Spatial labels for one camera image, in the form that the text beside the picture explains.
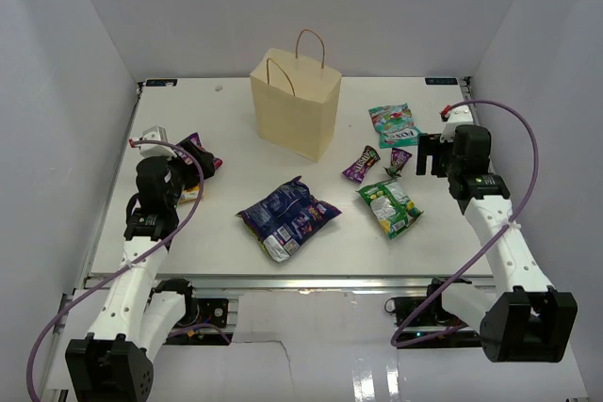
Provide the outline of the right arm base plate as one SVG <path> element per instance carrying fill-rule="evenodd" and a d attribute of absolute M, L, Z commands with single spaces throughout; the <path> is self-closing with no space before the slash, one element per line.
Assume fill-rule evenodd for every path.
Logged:
<path fill-rule="evenodd" d="M 395 318 L 397 327 L 424 301 L 426 297 L 391 297 L 383 305 L 387 314 Z M 409 324 L 410 327 L 443 326 L 449 321 L 447 314 L 442 314 L 430 305 Z"/>

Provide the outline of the green chips bag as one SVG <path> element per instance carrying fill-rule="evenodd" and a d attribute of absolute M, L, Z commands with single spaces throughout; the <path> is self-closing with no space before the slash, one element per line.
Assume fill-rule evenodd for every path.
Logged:
<path fill-rule="evenodd" d="M 365 185 L 357 193 L 389 239 L 404 233 L 423 214 L 396 179 Z"/>

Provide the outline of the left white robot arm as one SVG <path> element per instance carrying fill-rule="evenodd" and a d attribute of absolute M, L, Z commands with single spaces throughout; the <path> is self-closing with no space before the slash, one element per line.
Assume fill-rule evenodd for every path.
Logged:
<path fill-rule="evenodd" d="M 154 381 L 154 358 L 177 324 L 199 314 L 185 280 L 153 285 L 180 224 L 182 195 L 203 188 L 215 173 L 212 153 L 182 144 L 175 155 L 143 158 L 136 193 L 126 207 L 122 269 L 85 338 L 72 339 L 65 360 L 79 401 L 145 401 Z"/>

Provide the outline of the small purple candy pack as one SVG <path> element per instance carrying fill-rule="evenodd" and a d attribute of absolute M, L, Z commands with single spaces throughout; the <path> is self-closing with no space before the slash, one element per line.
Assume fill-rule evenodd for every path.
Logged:
<path fill-rule="evenodd" d="M 401 175 L 401 171 L 405 165 L 410 161 L 413 155 L 400 148 L 392 148 L 390 154 L 390 164 L 385 167 L 385 173 L 390 178 L 396 178 Z"/>

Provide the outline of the purple skittles pack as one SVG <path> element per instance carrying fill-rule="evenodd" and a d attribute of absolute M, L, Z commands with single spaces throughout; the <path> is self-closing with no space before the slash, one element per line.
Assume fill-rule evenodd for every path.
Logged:
<path fill-rule="evenodd" d="M 381 159 L 378 152 L 371 146 L 366 145 L 361 156 L 341 174 L 350 181 L 361 184 L 368 171 Z"/>

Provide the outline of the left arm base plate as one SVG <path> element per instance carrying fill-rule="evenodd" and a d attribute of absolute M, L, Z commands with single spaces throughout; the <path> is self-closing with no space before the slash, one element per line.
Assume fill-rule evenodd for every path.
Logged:
<path fill-rule="evenodd" d="M 193 323 L 207 323 L 218 328 L 228 324 L 229 300 L 227 298 L 194 298 L 192 300 Z"/>

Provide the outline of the dark blue snack bag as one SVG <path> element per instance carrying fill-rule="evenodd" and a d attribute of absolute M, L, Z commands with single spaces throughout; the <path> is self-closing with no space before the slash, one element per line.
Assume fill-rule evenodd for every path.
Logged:
<path fill-rule="evenodd" d="M 239 211 L 245 226 L 268 257 L 289 260 L 315 233 L 341 211 L 318 200 L 297 176 L 279 185 L 264 199 Z"/>

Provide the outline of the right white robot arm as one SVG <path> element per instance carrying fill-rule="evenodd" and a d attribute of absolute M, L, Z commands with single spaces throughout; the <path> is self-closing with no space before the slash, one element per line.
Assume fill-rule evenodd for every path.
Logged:
<path fill-rule="evenodd" d="M 460 279 L 435 284 L 425 302 L 436 325 L 452 319 L 478 333 L 491 362 L 560 362 L 569 342 L 578 305 L 543 273 L 519 226 L 512 221 L 510 192 L 490 172 L 491 135 L 477 125 L 460 125 L 447 137 L 422 135 L 416 172 L 448 180 L 449 193 L 480 243 L 495 280 L 491 300 Z"/>

